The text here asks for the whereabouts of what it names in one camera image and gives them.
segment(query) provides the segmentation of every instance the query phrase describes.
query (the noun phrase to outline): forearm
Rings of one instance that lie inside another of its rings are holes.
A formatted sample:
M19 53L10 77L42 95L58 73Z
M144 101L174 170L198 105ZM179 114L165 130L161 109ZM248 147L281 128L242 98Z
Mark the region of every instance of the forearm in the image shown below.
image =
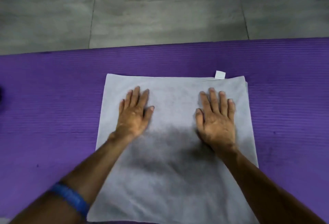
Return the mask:
M92 204L114 163L129 142L110 135L107 142L79 164L61 182L79 193L88 204ZM60 196L44 193L16 216L11 223L79 223L81 217Z
M291 194L273 183L237 149L217 154L230 170L261 224L325 223Z

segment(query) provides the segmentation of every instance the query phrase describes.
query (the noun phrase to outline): bracelet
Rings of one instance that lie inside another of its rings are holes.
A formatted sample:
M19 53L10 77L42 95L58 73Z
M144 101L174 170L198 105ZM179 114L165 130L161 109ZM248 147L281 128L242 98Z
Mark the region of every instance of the bracelet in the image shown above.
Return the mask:
M52 186L49 191L64 198L84 219L87 218L90 206L79 193L59 182Z

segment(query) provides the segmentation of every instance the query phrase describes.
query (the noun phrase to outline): folded gray fabric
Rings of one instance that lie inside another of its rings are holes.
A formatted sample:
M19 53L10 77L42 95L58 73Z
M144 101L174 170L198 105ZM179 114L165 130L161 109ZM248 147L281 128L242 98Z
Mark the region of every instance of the folded gray fabric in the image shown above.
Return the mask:
M115 130L129 89L150 89L155 110L146 132L122 153L88 214L88 221L161 224L257 223L226 166L196 135L200 91L225 91L236 103L236 142L257 165L244 77L106 77L96 148Z

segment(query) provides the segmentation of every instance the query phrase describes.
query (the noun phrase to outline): ribbed mat texture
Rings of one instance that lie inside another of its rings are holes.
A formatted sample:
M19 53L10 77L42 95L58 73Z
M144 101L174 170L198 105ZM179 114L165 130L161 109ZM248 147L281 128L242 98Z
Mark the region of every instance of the ribbed mat texture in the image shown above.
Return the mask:
M95 150L107 73L245 76L259 167L329 222L329 39L274 39L0 57L0 216Z

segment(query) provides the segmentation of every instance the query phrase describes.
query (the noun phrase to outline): grout line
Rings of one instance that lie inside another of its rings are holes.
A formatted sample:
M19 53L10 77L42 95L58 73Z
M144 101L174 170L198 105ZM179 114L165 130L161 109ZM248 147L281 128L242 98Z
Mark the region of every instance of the grout line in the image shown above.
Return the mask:
M92 27L93 27L93 18L94 18L95 3L96 3L96 0L94 0L94 4L93 4L93 14L92 14L92 22L90 24L88 49L90 49L90 40L92 38Z
M247 27L247 21L246 21L246 17L245 17L245 11L243 10L242 0L240 0L240 7L241 7L241 10L242 10L243 20L245 21L245 28L246 28L246 31L247 31L247 37L250 40L248 27Z

